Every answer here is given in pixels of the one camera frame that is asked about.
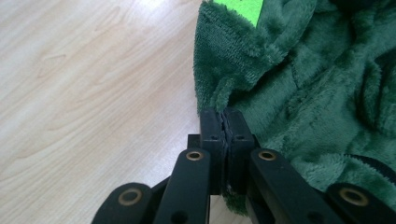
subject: green fabric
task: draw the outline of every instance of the green fabric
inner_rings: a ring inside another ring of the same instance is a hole
[[[353,15],[327,0],[266,0],[257,27],[203,2],[198,110],[241,110],[262,147],[281,152],[311,186],[355,184],[396,210],[395,185],[346,155],[396,170],[395,27],[390,0]]]
[[[257,26],[262,10],[262,0],[214,0],[213,2],[223,4],[229,10],[235,10],[254,26]]]

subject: green towel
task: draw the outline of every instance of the green towel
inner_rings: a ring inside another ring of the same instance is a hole
[[[328,0],[265,0],[256,27],[203,2],[194,77],[199,111],[242,111],[312,187],[355,184],[396,210],[395,184],[348,155],[396,170],[396,1],[343,13]]]

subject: brass grommet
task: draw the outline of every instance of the brass grommet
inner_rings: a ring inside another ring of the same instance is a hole
[[[276,160],[276,154],[274,152],[264,150],[259,152],[259,157],[265,161],[274,161]]]
[[[366,206],[369,204],[368,198],[358,190],[342,188],[339,191],[342,199],[357,206]]]
[[[131,206],[138,203],[143,196],[143,192],[140,189],[127,189],[119,197],[119,203],[124,206]]]
[[[187,153],[186,157],[190,161],[198,161],[204,157],[204,154],[199,151],[191,151],[191,152]]]

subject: wooden floor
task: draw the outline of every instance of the wooden floor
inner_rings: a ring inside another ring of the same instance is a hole
[[[171,174],[199,132],[200,3],[0,2],[0,223],[90,223],[114,188]]]

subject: wood grain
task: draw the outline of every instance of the wood grain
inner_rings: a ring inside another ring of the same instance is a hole
[[[200,0],[0,2],[0,223],[90,223],[198,133]],[[249,223],[213,197],[211,223]]]

